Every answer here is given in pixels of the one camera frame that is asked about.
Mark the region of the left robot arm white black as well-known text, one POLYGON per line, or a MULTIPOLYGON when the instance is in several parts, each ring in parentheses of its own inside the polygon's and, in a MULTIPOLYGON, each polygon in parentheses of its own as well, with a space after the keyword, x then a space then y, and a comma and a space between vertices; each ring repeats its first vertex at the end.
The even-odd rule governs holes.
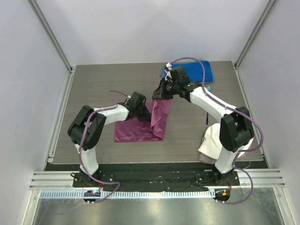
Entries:
POLYGON ((137 118, 140 122, 148 122, 151 119, 151 113, 146 107, 147 98, 143 94, 135 91, 132 95, 124 94, 124 96, 126 98, 123 102, 110 107, 83 106, 69 126, 67 134, 77 149, 80 161, 79 172, 71 174, 75 181, 89 187, 95 187, 97 184, 116 186, 120 184, 101 180, 96 159, 96 145, 102 131, 106 125, 119 121, 137 118))

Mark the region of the magenta satin napkin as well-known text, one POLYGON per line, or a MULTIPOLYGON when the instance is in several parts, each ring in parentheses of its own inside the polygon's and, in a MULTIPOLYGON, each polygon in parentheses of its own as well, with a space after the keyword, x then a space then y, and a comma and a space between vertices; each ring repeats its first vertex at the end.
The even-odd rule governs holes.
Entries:
POLYGON ((115 123, 116 143, 162 141, 172 100, 153 100, 146 107, 151 113, 150 121, 141 123, 137 118, 115 123))

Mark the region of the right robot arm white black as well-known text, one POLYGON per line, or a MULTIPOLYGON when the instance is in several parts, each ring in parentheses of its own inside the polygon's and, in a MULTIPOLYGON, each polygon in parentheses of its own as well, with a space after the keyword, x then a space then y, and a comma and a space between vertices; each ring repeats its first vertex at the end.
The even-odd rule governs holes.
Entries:
POLYGON ((229 105, 211 94, 200 82, 190 81, 184 67, 165 68, 165 71, 166 76, 161 79, 153 99, 169 100, 178 95, 218 121, 221 151, 213 165, 211 178, 215 184, 223 185, 233 173, 238 153, 247 151, 254 138, 248 109, 229 105))

